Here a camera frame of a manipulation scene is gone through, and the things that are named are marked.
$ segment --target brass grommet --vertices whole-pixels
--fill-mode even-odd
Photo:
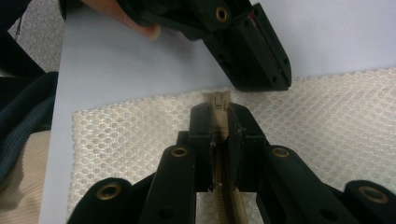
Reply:
[[[96,192],[96,197],[98,197],[98,199],[102,201],[106,201],[117,197],[117,195],[119,195],[120,192],[121,192],[121,185],[116,182],[111,182],[102,186]]]
[[[274,156],[281,157],[281,158],[285,158],[290,155],[290,153],[285,148],[282,148],[282,147],[274,148],[272,153]]]
[[[361,186],[358,188],[358,191],[366,199],[375,203],[387,203],[389,200],[388,196],[385,193],[372,187]]]
[[[226,22],[229,18],[227,10],[224,7],[216,8],[216,18],[219,22]]]
[[[175,147],[172,149],[171,153],[174,157],[184,157],[189,151],[184,147]]]

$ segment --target white surface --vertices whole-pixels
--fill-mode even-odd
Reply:
[[[263,3],[294,77],[396,65],[396,2]],[[64,223],[72,167],[71,115],[163,92],[229,85],[202,42],[163,31],[149,42],[87,8],[69,14],[40,223]]]

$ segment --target white mesh fabric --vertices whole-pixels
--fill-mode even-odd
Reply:
[[[324,183],[343,190],[350,180],[367,179],[396,192],[396,68],[297,79],[289,91],[231,92],[271,144],[295,150]],[[78,111],[69,214],[101,179],[136,183],[153,173],[203,101],[191,92]],[[244,197],[250,223],[261,223],[255,194]],[[217,222],[213,198],[198,194],[196,223]]]

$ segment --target beige surface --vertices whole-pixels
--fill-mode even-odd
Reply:
[[[11,173],[0,185],[0,222],[37,223],[50,132],[33,133]]]

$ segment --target hand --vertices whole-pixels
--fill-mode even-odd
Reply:
[[[139,34],[145,36],[150,40],[155,40],[160,36],[161,27],[159,25],[152,25],[150,27],[139,26],[122,10],[117,0],[81,0],[87,6],[101,12],[113,19],[120,21],[137,31]]]

